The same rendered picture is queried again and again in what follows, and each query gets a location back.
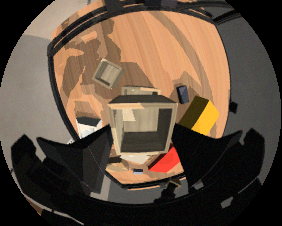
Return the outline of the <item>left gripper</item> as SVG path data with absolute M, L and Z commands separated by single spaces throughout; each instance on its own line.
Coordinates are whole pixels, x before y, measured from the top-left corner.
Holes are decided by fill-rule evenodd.
M 168 198 L 170 198 L 170 189 L 171 189 L 171 182 L 168 183 L 167 185 L 167 188 L 166 188 L 166 192 L 163 193 L 162 197 L 158 198 L 158 199 L 155 199 L 155 203 L 157 202 L 163 202 L 163 200 L 168 200 Z M 191 187 L 191 188 L 188 188 L 188 193 L 191 193 L 193 192 L 193 190 L 196 190 L 195 187 Z M 165 199 L 166 198 L 166 199 Z

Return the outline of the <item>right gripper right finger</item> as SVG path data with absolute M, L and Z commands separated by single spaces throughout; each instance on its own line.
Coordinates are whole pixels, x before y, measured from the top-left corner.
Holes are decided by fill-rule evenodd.
M 215 167 L 226 150 L 240 140 L 242 130 L 211 138 L 181 124 L 173 125 L 171 140 L 180 159 L 188 188 L 202 183 L 201 179 Z

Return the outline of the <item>yellow block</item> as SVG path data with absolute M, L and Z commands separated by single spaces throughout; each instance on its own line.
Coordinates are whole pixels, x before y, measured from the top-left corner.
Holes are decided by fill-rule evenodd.
M 213 107 L 211 101 L 195 96 L 178 124 L 196 130 L 198 133 L 207 134 L 215 124 L 218 115 L 220 113 Z

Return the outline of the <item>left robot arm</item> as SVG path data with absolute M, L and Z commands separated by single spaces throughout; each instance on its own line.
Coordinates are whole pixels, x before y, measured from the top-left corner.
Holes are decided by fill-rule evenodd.
M 173 193 L 173 192 L 175 192 L 175 189 L 176 189 L 176 188 L 177 188 L 177 185 L 171 183 L 171 189 L 170 189 L 170 190 L 171 190 L 171 192 L 170 192 L 170 197 L 171 197 L 171 198 L 168 198 L 168 199 L 173 199 L 173 198 L 175 198 L 175 195 L 176 195 L 176 194 Z M 166 190 L 166 189 L 163 189 L 163 190 L 162 190 L 162 192 L 161 192 L 161 197 L 162 197 L 163 193 L 165 193 L 165 190 Z

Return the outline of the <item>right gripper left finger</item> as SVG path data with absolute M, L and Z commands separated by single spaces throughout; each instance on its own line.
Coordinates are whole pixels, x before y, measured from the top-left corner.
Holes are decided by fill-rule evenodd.
M 41 137 L 36 140 L 46 157 L 64 165 L 92 193 L 101 193 L 106 165 L 114 144 L 110 124 L 70 144 Z

